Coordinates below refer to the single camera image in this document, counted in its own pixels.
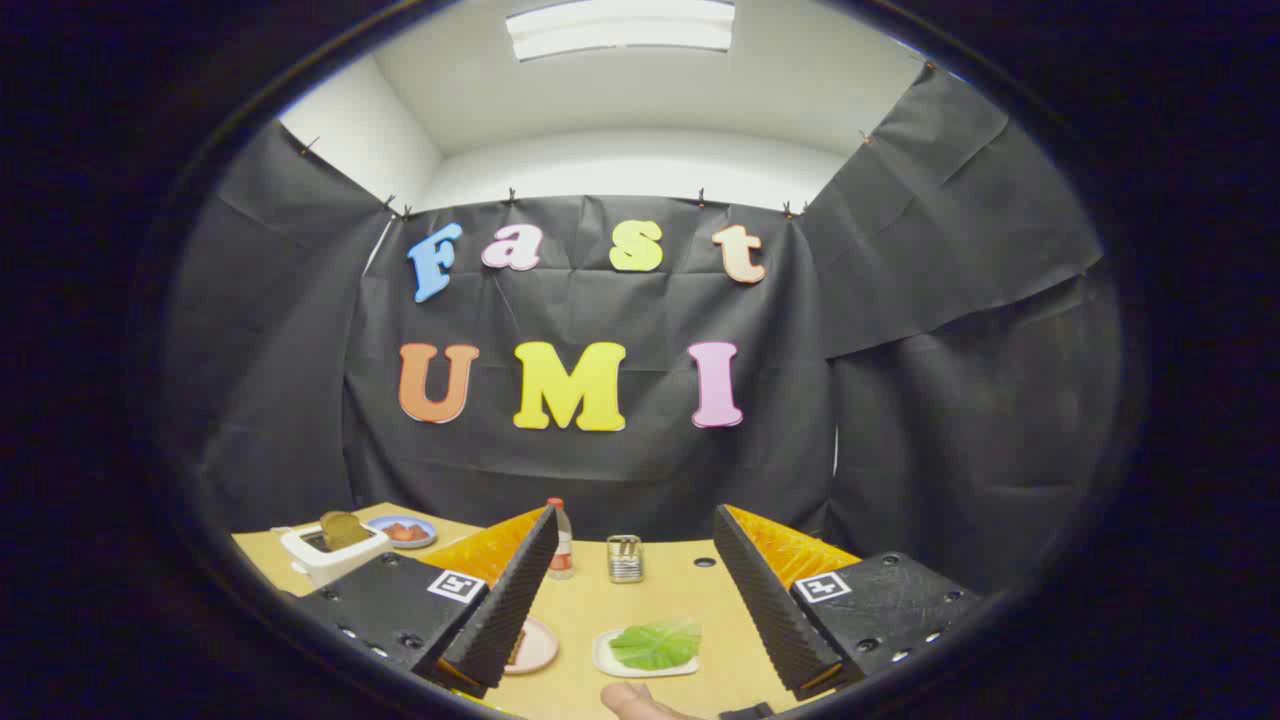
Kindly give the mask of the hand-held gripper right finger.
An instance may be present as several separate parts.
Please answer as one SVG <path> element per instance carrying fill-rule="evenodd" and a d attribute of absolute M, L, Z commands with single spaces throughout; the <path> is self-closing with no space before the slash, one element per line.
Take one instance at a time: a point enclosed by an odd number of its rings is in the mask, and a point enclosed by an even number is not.
<path fill-rule="evenodd" d="M 783 687 L 804 701 L 915 656 L 982 601 L 910 556 L 856 557 L 722 503 L 713 541 Z"/>

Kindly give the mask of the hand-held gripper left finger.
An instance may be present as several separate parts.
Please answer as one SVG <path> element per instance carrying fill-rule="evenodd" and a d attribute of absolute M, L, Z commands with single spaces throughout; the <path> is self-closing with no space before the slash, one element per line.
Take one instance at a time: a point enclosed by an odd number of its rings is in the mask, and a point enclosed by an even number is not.
<path fill-rule="evenodd" d="M 558 543 L 547 505 L 422 559 L 379 553 L 294 606 L 384 664 L 481 698 L 500 684 Z"/>

